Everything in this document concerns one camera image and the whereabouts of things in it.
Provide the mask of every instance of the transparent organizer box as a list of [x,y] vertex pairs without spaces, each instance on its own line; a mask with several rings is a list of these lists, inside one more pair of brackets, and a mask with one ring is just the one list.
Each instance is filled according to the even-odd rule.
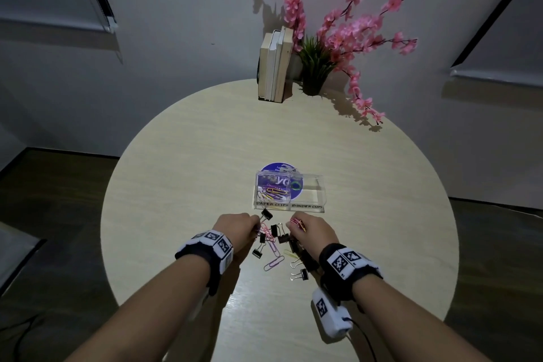
[[263,170],[256,173],[253,209],[324,212],[326,191],[319,174]]

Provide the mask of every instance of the table top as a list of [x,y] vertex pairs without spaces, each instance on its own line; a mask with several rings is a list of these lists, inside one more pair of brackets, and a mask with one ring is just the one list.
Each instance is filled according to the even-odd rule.
[[[256,95],[254,79],[199,91],[153,118],[123,153],[107,187],[101,228],[118,303],[220,214],[258,213],[252,210],[255,172],[285,162],[322,174],[327,202],[320,215],[339,240],[443,319],[458,275],[458,235],[445,190],[417,146],[389,120],[380,129],[368,125],[342,92],[309,97],[294,84],[282,104]],[[273,213],[272,223],[286,223],[292,214]],[[283,252],[286,245],[278,247]],[[355,360],[347,339],[326,344],[319,335],[310,305],[316,281],[291,282],[289,256],[264,272],[274,256],[268,246],[263,253],[249,255],[235,274],[218,312],[220,328],[208,316],[216,330],[213,359]]]

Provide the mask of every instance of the person's left hand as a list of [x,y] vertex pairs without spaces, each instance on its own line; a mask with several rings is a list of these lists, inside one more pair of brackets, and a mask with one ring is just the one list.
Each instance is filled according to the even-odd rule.
[[213,229],[224,233],[232,243],[234,253],[237,253],[256,238],[260,218],[258,215],[249,216],[248,213],[221,215]]

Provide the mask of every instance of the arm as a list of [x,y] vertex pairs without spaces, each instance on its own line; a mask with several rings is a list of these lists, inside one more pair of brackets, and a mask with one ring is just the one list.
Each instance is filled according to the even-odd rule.
[[[259,224],[256,215],[221,215],[213,229],[225,234],[239,252],[254,241],[254,227]],[[202,297],[209,278],[205,259],[181,257],[133,294],[66,362],[161,359]]]
[[[339,243],[336,232],[321,217],[296,212],[306,232],[289,222],[290,233],[319,260],[322,250]],[[451,328],[375,275],[352,286],[356,302],[364,309],[398,361],[488,361]]]

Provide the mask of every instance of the dark wooden floor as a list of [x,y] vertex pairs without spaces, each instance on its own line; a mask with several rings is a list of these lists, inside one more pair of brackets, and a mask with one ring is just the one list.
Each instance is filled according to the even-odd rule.
[[[48,242],[0,298],[0,328],[40,315],[22,362],[62,361],[117,309],[100,251],[100,212],[117,160],[29,150],[0,174],[0,221]],[[543,360],[543,220],[451,201],[460,241],[445,322],[495,361]],[[0,360],[25,326],[0,332]]]

